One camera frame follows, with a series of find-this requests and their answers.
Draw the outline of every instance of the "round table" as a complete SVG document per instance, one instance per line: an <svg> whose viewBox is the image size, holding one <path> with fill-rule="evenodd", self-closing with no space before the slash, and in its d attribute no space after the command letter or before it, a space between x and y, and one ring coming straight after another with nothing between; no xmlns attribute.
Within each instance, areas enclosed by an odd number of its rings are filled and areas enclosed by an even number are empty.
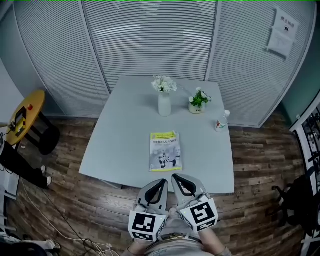
<svg viewBox="0 0 320 256"><path fill-rule="evenodd" d="M48 155L55 149L59 142L60 132L59 129L55 127L41 112L45 103L45 98L46 95L43 90L36 90L28 95L16 108L10 121L15 120L16 114L21 110L22 107L25 107L25 129L19 136L16 136L15 131L8 129L6 141L11 146L19 143L23 138L26 138L37 148L39 148L40 153L43 155ZM39 117L48 127L43 133L34 127L37 117ZM38 136L38 140L28 133L30 130Z"/></svg>

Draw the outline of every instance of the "vase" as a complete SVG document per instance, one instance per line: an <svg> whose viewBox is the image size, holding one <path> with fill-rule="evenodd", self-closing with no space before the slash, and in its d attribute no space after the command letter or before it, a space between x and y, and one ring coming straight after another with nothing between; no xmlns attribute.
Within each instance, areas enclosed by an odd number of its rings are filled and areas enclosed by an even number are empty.
<svg viewBox="0 0 320 256"><path fill-rule="evenodd" d="M201 114L201 113L205 112L205 109L206 109L205 106L198 107L198 106L194 106L191 103L189 103L189 111L192 114Z"/></svg>
<svg viewBox="0 0 320 256"><path fill-rule="evenodd" d="M160 116L162 117L170 116L171 101L170 101L170 94L168 92L159 91L158 110L159 110Z"/></svg>

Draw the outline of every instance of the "plastic bottle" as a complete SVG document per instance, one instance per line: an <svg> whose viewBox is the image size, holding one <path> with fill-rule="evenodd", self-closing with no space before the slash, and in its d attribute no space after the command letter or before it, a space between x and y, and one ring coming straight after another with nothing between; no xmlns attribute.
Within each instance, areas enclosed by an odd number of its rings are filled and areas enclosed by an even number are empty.
<svg viewBox="0 0 320 256"><path fill-rule="evenodd" d="M218 121L216 121L216 124L215 124L215 130L218 132L218 133L221 133L225 127L227 126L228 124L228 117L230 116L230 111L229 110L225 110L223 115L221 115L218 119Z"/></svg>

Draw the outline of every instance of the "potted plant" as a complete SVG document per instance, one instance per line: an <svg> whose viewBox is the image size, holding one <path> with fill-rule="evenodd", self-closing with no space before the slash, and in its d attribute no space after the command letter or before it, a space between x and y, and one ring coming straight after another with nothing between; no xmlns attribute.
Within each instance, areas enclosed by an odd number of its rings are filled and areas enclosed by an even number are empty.
<svg viewBox="0 0 320 256"><path fill-rule="evenodd" d="M159 92L158 111L162 117L171 114L170 92L177 90L177 84L170 77L165 75L154 76L155 80L151 83L154 89Z"/></svg>
<svg viewBox="0 0 320 256"><path fill-rule="evenodd" d="M201 90L201 87L196 89L194 97L189 97L189 111L193 114L201 114L205 112L206 104L211 102L211 97Z"/></svg>

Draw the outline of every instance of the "white blind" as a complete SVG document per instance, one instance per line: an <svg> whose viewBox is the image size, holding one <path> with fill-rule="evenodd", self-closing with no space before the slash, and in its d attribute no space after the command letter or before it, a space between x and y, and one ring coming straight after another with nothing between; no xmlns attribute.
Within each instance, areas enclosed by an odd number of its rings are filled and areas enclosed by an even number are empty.
<svg viewBox="0 0 320 256"><path fill-rule="evenodd" d="M278 6L300 26L287 59L265 50ZM219 83L234 125L259 126L288 86L310 37L314 3L224 1L209 81Z"/></svg>
<svg viewBox="0 0 320 256"><path fill-rule="evenodd" d="M14 7L25 46L57 103L69 116L98 117L108 93L78 3L21 1Z"/></svg>
<svg viewBox="0 0 320 256"><path fill-rule="evenodd" d="M215 1L88 1L84 6L111 90L123 76L204 80Z"/></svg>

